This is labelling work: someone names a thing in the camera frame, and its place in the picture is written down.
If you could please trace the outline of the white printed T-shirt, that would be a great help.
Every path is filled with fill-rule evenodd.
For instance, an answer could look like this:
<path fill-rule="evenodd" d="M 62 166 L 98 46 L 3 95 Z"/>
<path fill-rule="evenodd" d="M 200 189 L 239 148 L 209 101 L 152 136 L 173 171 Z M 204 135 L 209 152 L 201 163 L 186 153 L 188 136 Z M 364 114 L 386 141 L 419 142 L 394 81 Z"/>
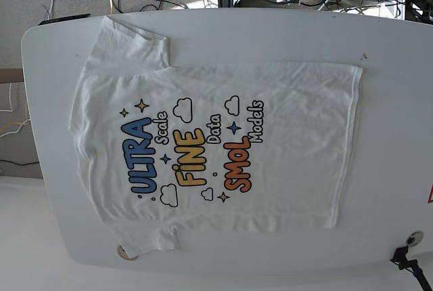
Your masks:
<path fill-rule="evenodd" d="M 179 229 L 333 229 L 363 69 L 323 62 L 171 66 L 169 39 L 105 17 L 69 131 L 98 217 L 129 256 Z"/>

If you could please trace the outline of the silver table grommet left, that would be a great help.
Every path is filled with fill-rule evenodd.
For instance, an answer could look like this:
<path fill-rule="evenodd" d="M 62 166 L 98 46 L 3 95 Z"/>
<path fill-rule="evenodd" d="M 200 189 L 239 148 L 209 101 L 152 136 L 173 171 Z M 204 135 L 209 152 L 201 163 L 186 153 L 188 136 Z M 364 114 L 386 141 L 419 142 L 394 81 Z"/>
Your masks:
<path fill-rule="evenodd" d="M 136 261 L 139 258 L 138 256 L 129 256 L 121 245 L 117 246 L 116 251 L 118 256 L 126 261 Z"/>

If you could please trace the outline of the silver table grommet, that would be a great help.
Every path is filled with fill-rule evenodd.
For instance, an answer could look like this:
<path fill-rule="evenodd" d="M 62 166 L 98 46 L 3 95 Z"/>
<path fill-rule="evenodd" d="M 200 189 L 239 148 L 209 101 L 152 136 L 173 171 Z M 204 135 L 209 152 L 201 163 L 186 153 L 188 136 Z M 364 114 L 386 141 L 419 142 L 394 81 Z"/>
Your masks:
<path fill-rule="evenodd" d="M 424 238 L 423 231 L 414 231 L 406 239 L 406 245 L 407 247 L 414 247 L 418 245 L 423 240 L 423 238 Z"/>
<path fill-rule="evenodd" d="M 136 261 L 139 258 L 138 256 L 129 256 L 121 245 L 117 246 L 116 251 L 118 256 L 126 261 Z"/>

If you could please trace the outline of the black flat bar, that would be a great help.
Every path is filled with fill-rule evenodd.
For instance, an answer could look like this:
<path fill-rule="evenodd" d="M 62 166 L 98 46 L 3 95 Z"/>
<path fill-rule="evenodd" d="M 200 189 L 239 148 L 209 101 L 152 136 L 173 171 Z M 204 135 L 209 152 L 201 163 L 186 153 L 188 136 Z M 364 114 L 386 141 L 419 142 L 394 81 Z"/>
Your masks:
<path fill-rule="evenodd" d="M 87 13 L 87 14 L 78 14 L 78 15 L 74 15 L 74 16 L 55 18 L 55 19 L 51 19 L 51 20 L 43 20 L 37 26 L 42 26 L 42 25 L 47 25 L 47 24 L 55 24 L 55 23 L 66 22 L 66 21 L 71 21 L 71 20 L 85 19 L 85 18 L 88 18 L 90 15 L 91 14 Z"/>

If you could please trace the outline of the red warning sticker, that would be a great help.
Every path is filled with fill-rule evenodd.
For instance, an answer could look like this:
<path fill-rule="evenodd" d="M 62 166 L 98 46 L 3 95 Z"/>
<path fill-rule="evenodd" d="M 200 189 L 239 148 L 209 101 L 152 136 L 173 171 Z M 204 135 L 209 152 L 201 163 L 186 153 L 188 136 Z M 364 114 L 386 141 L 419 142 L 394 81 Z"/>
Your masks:
<path fill-rule="evenodd" d="M 432 185 L 432 187 L 430 189 L 430 193 L 429 193 L 429 196 L 428 196 L 428 204 L 430 204 L 430 203 L 433 203 L 433 185 Z"/>

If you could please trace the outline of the silver table grommet right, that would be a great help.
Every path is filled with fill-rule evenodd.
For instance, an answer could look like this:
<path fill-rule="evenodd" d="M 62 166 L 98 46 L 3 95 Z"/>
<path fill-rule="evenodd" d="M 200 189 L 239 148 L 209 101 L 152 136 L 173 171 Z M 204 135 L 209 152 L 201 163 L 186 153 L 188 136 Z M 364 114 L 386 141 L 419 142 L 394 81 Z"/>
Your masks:
<path fill-rule="evenodd" d="M 418 245 L 423 240 L 423 238 L 424 238 L 423 231 L 414 231 L 406 239 L 406 245 L 407 247 L 414 247 Z"/>

